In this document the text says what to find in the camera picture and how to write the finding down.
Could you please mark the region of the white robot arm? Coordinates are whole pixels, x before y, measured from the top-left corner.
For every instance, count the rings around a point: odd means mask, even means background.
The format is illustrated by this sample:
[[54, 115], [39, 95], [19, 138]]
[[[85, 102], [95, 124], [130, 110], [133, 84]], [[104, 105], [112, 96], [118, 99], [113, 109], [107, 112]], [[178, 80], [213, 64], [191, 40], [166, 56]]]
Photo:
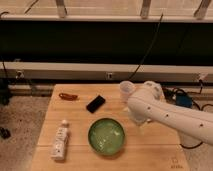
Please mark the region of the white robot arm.
[[150, 118], [213, 145], [213, 113], [193, 110], [161, 101], [160, 84], [144, 82], [127, 100], [133, 116]]

